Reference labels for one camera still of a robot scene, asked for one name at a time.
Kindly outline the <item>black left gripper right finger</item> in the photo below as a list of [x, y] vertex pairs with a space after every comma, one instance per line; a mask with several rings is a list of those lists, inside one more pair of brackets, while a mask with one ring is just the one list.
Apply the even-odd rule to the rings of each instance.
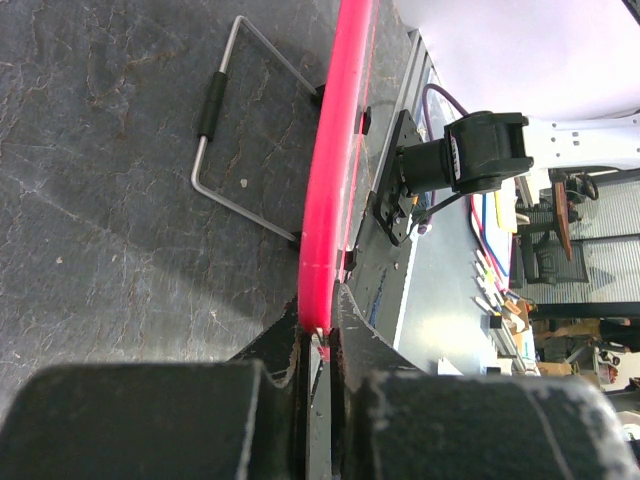
[[634, 479], [611, 403], [579, 378], [430, 375], [333, 292], [331, 460], [340, 479]]

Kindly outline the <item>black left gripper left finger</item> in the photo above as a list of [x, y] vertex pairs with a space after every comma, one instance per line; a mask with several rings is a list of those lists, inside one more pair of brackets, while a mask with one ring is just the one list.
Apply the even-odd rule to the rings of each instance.
[[5, 479], [301, 479], [305, 336], [295, 303], [224, 362], [60, 364], [1, 428]]

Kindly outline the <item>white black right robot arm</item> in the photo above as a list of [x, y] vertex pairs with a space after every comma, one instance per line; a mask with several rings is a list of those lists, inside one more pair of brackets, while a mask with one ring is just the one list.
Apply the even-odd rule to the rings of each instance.
[[401, 245], [417, 223], [415, 196], [450, 189], [456, 198], [497, 191], [510, 178], [539, 170], [639, 166], [639, 117], [629, 115], [559, 122], [521, 113], [475, 112], [423, 142], [407, 110], [400, 112], [373, 214], [392, 245]]

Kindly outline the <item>pink framed whiteboard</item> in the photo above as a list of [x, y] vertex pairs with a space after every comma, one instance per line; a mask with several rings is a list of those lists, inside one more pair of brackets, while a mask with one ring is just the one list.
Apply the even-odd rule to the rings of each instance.
[[368, 53], [373, 3], [343, 1], [307, 186], [298, 268], [298, 318], [329, 360], [334, 284], [343, 280], [344, 254], [353, 204], [362, 105], [361, 85]]

